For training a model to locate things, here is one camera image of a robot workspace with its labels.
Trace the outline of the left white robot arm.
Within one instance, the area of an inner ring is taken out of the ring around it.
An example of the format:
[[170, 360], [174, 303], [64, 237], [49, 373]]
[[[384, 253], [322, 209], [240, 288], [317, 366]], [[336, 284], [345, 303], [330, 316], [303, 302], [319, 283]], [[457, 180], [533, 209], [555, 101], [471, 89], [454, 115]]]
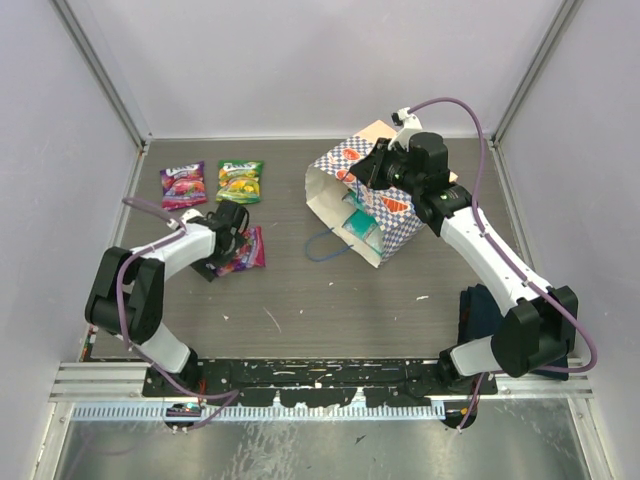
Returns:
[[172, 233], [133, 249], [111, 247], [99, 264], [85, 306], [86, 321], [122, 340], [164, 378], [178, 396], [208, 401], [232, 399], [235, 391], [207, 395], [198, 355], [164, 324], [165, 283], [194, 265], [224, 266], [245, 243], [246, 207], [222, 201], [205, 215], [197, 210], [180, 217], [149, 201], [126, 197], [122, 203], [170, 224]]

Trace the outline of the purple candy snack packet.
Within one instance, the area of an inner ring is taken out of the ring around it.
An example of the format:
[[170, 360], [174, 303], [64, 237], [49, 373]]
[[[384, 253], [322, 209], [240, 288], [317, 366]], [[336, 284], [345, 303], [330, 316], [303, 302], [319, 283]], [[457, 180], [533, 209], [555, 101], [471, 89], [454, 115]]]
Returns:
[[186, 209], [208, 201], [204, 178], [204, 162], [160, 171], [161, 206], [167, 211]]

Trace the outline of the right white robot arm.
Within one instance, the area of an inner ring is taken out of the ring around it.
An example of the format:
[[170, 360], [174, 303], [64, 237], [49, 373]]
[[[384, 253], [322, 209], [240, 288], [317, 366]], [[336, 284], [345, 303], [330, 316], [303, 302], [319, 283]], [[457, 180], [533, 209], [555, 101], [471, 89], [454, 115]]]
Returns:
[[481, 373], [518, 378], [573, 351], [576, 294], [552, 287], [492, 235], [472, 194], [451, 180], [440, 135], [415, 133], [405, 147], [380, 138], [349, 172], [372, 190], [408, 194], [417, 217], [466, 260], [500, 309], [503, 320], [494, 334], [440, 353], [437, 375], [444, 390], [462, 393]]

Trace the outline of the green yellow candy packet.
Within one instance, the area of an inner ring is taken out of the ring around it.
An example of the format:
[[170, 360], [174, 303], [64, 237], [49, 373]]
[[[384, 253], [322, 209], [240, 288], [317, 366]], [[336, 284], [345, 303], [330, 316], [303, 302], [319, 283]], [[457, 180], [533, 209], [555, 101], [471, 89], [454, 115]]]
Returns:
[[263, 166], [262, 161], [219, 161], [215, 200], [229, 200], [239, 204], [259, 203], [262, 198], [260, 179]]

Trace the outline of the teal mint candy packet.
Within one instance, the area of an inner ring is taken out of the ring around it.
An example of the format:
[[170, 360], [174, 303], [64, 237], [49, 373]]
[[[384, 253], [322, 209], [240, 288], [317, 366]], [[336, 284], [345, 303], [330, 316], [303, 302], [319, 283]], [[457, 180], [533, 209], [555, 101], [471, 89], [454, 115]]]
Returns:
[[383, 250], [383, 235], [380, 226], [373, 216], [363, 211], [355, 210], [343, 223], [342, 228], [364, 242], [378, 255]]

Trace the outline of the checkered paper bag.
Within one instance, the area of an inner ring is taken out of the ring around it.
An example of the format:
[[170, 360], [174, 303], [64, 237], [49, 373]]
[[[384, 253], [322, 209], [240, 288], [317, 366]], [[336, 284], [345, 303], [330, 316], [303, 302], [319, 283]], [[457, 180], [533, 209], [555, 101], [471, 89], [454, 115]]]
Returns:
[[389, 125], [376, 121], [312, 162], [305, 174], [311, 211], [375, 268], [424, 227], [467, 206], [468, 195], [448, 167], [443, 138], [422, 129], [414, 114]]

